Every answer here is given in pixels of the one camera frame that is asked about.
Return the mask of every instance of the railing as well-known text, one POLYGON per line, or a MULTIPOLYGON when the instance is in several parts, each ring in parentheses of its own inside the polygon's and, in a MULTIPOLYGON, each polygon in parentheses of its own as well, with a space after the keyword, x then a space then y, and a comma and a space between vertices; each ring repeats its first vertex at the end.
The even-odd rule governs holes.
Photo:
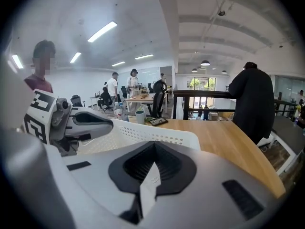
POLYGON ((184 97, 183 120, 187 120, 190 111, 213 111, 213 112, 235 112, 235 109, 202 109, 190 108, 190 97, 213 97, 236 99, 228 92, 199 91, 199 90, 174 90, 173 91, 173 119, 176 119, 177 97, 184 97))
POLYGON ((294 104, 294 103, 290 103, 290 102, 286 102, 286 101, 278 100, 278 99, 274 100, 275 113, 277 114, 278 112, 281 112, 282 115, 284 115, 285 112, 290 112, 291 116, 288 116, 288 117, 290 117, 290 119, 292 119, 294 117, 296 106, 297 106, 297 104, 294 104), (283 110, 279 110, 279 107, 280 107, 281 104, 284 105, 283 110), (293 108, 293 110, 292 109, 286 110, 286 106, 293 106, 294 108, 293 108))
MULTIPOLYGON (((199 90, 174 90, 173 91, 173 119, 176 119, 176 111, 177 111, 177 97, 184 97, 184 110, 183 110, 183 120, 187 120, 189 117, 190 111, 213 111, 213 112, 235 112, 235 109, 202 109, 202 108, 190 108, 190 97, 213 97, 213 98, 226 98, 226 99, 236 99, 228 92, 220 92, 220 91, 199 91, 199 90)), ((291 119, 293 118, 293 113, 295 113, 296 104, 282 101, 282 100, 274 100, 274 110, 277 114, 278 112, 284 115, 285 112, 291 113, 291 119), (283 104, 284 109, 278 110, 279 106, 283 104), (286 110, 287 106, 293 106, 293 110, 286 110)))

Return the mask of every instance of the cup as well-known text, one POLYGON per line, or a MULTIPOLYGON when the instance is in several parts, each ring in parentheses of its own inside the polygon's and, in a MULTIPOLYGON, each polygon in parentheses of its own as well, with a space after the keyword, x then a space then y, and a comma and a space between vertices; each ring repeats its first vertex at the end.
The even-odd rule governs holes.
POLYGON ((139 110, 139 111, 135 112, 135 116, 137 118, 138 124, 142 124, 143 125, 145 123, 145 116, 146 116, 146 114, 145 114, 144 111, 139 110))

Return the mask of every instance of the white ceiling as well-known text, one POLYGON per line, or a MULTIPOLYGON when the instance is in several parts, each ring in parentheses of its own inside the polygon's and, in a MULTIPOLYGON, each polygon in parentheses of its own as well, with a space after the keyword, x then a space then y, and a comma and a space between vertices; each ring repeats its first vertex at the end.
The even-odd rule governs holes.
POLYGON ((30 0, 16 17, 11 54, 18 54, 24 65, 30 65, 36 43, 44 39, 55 43, 58 68, 121 70, 144 62, 167 66, 171 60, 159 0, 30 0), (118 25, 95 42, 87 42, 111 21, 118 25), (81 56, 72 65, 76 52, 81 56), (135 60, 147 54, 154 56, 135 60), (111 67, 121 61, 126 63, 111 67))
POLYGON ((178 73, 200 67, 203 59, 211 63, 207 74, 229 72, 249 53, 296 41, 290 19, 276 0, 177 0, 177 6, 178 73), (219 10, 225 15, 219 16, 219 10))

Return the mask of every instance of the window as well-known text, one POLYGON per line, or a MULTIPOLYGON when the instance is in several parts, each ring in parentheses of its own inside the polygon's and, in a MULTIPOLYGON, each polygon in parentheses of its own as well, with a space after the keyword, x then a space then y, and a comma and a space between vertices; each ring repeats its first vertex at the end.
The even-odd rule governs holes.
MULTIPOLYGON (((216 78, 209 77, 194 77, 187 81, 188 90, 201 90, 201 91, 215 91, 216 89, 216 78)), ((214 104, 214 98, 212 97, 191 97, 190 108, 199 108, 205 105, 208 107, 214 104)))

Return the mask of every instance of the woman in white outfit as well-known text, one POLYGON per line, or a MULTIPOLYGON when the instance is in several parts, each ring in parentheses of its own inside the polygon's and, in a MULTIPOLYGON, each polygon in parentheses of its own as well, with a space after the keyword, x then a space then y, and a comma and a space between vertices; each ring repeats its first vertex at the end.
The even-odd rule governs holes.
MULTIPOLYGON (((137 70, 132 69, 130 72, 130 77, 127 78, 127 88, 130 88, 130 98, 140 95, 139 89, 139 80, 137 77, 137 70)), ((131 113, 136 112, 137 109, 140 107, 140 103, 130 103, 129 111, 131 113)))

